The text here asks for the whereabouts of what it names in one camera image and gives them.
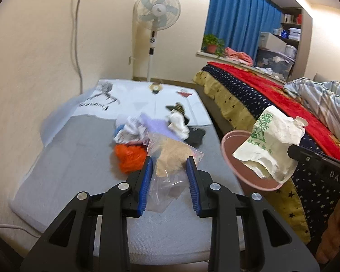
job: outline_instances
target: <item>pink clothing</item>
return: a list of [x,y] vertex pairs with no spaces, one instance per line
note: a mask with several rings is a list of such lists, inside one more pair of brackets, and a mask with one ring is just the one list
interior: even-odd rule
[[246,64],[248,66],[253,65],[253,59],[247,53],[237,52],[229,47],[227,47],[224,52],[227,57],[234,61],[239,61],[240,63]]

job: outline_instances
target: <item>gray mattress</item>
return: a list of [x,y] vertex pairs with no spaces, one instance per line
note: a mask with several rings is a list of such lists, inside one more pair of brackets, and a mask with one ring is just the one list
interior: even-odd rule
[[[23,180],[9,202],[11,209],[43,232],[78,192],[103,193],[126,180],[113,154],[114,123],[93,116],[71,117]],[[242,193],[222,158],[214,127],[203,128],[206,135],[199,150],[205,155],[198,168],[231,191]],[[188,189],[164,213],[145,211],[140,219],[128,218],[127,225],[132,263],[168,265],[209,258],[211,219],[196,216]],[[243,232],[239,232],[244,245]],[[95,255],[98,250],[96,236]]]

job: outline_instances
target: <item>human hand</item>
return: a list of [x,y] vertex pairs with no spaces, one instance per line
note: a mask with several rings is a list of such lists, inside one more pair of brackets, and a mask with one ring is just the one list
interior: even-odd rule
[[340,199],[327,221],[327,230],[322,234],[321,243],[316,252],[316,260],[326,264],[340,250]]

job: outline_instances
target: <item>orange plastic bag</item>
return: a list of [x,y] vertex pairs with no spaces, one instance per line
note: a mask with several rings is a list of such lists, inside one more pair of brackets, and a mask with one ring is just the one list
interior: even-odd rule
[[147,151],[141,146],[126,146],[117,144],[114,153],[120,160],[120,170],[126,174],[142,169],[147,157]]

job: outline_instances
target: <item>metal screw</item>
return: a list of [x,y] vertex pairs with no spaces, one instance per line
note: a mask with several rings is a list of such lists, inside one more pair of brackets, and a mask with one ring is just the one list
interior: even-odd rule
[[128,189],[128,187],[130,187],[130,185],[128,185],[126,182],[123,182],[123,183],[119,184],[119,189],[120,190],[126,190],[126,189]]
[[260,195],[259,193],[252,193],[251,195],[252,199],[255,201],[260,201],[262,199],[262,195]]
[[220,185],[218,183],[211,183],[210,189],[212,189],[212,190],[219,190],[220,189]]
[[87,198],[87,193],[85,193],[85,192],[78,193],[77,198],[78,198],[80,201],[82,201],[82,200],[84,200],[84,199]]

